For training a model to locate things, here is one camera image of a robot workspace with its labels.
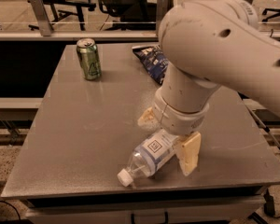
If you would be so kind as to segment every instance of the glass partition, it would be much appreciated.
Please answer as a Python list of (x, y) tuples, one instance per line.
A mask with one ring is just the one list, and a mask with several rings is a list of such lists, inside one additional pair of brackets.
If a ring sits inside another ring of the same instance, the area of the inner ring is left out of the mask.
[[(0, 0), (0, 31), (39, 33), (32, 4), (28, 1)], [(178, 5), (189, 0), (169, 0), (168, 7), (171, 5), (170, 1)], [(43, 0), (43, 2), (56, 32), (156, 29), (158, 0)], [(253, 0), (252, 5), (259, 14), (260, 31), (280, 31), (280, 17), (266, 21), (265, 19), (275, 12), (264, 12), (265, 8), (280, 8), (280, 0)]]

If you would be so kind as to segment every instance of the bottle label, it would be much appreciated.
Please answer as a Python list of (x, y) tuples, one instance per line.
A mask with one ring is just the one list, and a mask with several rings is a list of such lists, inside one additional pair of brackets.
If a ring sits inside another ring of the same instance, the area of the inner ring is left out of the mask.
[(176, 138), (176, 135), (161, 129), (139, 146), (139, 151), (146, 158), (152, 175), (174, 156), (172, 145)]

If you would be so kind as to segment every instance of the blue chip bag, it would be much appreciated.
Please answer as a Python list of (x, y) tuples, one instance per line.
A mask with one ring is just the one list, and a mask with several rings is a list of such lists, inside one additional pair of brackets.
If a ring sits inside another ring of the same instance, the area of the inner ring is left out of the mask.
[(169, 61), (163, 55), (160, 45), (136, 46), (133, 47), (133, 54), (139, 58), (149, 75), (161, 85), (165, 78)]

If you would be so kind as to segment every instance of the gray tabletop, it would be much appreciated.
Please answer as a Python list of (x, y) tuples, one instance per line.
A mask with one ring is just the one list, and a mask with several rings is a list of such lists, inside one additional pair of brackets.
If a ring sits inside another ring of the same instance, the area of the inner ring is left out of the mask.
[(124, 188), (117, 173), (152, 132), (137, 120), (159, 87), (133, 44), (99, 46), (102, 77), (86, 81), (67, 46), (3, 198), (42, 198), (280, 184), (280, 164), (236, 92), (221, 88), (201, 129), (199, 166), (188, 177), (173, 157), (153, 177)]

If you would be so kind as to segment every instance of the robotic arm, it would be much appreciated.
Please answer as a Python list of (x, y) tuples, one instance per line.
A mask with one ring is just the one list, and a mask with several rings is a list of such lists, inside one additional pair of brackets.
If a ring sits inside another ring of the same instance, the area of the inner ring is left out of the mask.
[(171, 9), (159, 30), (168, 66), (153, 112), (169, 133), (200, 128), (220, 85), (280, 117), (280, 42), (263, 36), (244, 0), (191, 1)]

